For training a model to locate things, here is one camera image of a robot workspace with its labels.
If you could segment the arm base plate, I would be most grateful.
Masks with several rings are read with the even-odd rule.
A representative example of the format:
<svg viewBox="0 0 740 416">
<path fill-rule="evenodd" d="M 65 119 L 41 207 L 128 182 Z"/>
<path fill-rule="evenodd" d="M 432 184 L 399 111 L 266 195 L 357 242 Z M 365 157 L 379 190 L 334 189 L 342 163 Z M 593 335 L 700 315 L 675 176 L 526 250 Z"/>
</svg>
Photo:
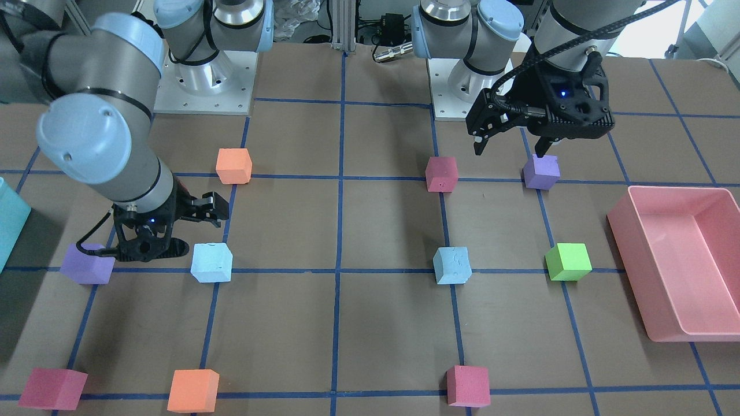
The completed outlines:
<svg viewBox="0 0 740 416">
<path fill-rule="evenodd" d="M 513 69 L 510 59 L 503 71 L 493 76 L 475 73 L 461 59 L 428 59 L 427 66 L 434 116 L 441 121 L 465 121 L 479 92 Z"/>
<path fill-rule="evenodd" d="M 166 57 L 154 112 L 248 116 L 259 56 L 254 52 L 221 51 L 201 66 L 175 64 Z"/>
</svg>

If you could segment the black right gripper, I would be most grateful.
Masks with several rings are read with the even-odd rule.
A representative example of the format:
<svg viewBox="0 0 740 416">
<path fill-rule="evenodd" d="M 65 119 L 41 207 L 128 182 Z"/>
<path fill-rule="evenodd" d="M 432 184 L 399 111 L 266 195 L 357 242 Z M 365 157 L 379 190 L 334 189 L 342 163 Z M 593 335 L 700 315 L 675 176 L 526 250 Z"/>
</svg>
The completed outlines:
<svg viewBox="0 0 740 416">
<path fill-rule="evenodd" d="M 153 259 L 177 258 L 188 253 L 190 246 L 172 237 L 175 221 L 206 221 L 217 228 L 230 218 L 230 205 L 219 193 L 207 192 L 193 197 L 178 179 L 163 205 L 147 213 L 113 209 L 118 246 L 114 258 L 121 262 L 149 262 Z"/>
</svg>

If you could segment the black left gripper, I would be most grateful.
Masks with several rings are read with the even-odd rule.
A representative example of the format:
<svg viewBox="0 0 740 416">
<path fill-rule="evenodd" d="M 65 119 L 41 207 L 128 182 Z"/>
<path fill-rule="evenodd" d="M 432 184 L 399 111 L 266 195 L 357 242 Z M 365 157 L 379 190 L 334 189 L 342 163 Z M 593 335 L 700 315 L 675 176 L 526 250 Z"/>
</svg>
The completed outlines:
<svg viewBox="0 0 740 416">
<path fill-rule="evenodd" d="M 483 155 L 490 137 L 513 127 L 527 127 L 533 135 L 546 137 L 535 144 L 537 158 L 546 156 L 553 139 L 599 139 L 615 127 L 602 58 L 587 58 L 577 72 L 542 61 L 516 75 L 499 100 L 533 116 L 504 110 L 494 103 L 494 95 L 484 88 L 466 116 L 476 156 Z"/>
</svg>

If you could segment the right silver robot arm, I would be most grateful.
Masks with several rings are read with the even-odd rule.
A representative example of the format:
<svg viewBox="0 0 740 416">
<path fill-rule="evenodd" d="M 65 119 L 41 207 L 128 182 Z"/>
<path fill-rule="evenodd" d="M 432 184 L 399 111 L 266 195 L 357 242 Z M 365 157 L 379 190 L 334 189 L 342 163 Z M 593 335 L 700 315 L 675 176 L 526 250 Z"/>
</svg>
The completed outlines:
<svg viewBox="0 0 740 416">
<path fill-rule="evenodd" d="M 430 269 L 451 235 L 425 170 L 441 155 L 427 64 L 424 102 L 375 102 L 412 81 L 353 78 L 372 55 L 277 43 L 257 61 L 248 116 L 155 112 L 164 64 L 108 29 L 37 31 L 2 13 L 2 171 L 29 215 L 5 267 L 60 272 L 70 247 L 144 261 L 118 272 L 184 272 L 198 243 L 224 243 L 236 272 Z"/>
</svg>

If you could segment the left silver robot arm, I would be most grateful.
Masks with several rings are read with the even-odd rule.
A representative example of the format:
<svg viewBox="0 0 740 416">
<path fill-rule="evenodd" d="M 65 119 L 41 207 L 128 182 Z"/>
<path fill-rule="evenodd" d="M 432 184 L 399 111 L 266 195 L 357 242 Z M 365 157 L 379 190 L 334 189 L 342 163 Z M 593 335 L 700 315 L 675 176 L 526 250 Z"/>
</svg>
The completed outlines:
<svg viewBox="0 0 740 416">
<path fill-rule="evenodd" d="M 491 137 L 526 127 L 538 157 L 564 139 L 613 129 L 605 53 L 640 1 L 547 1 L 525 58 L 507 69 L 527 29 L 515 1 L 420 1 L 410 14 L 416 56 L 456 59 L 453 86 L 471 103 L 465 122 L 481 155 Z"/>
</svg>

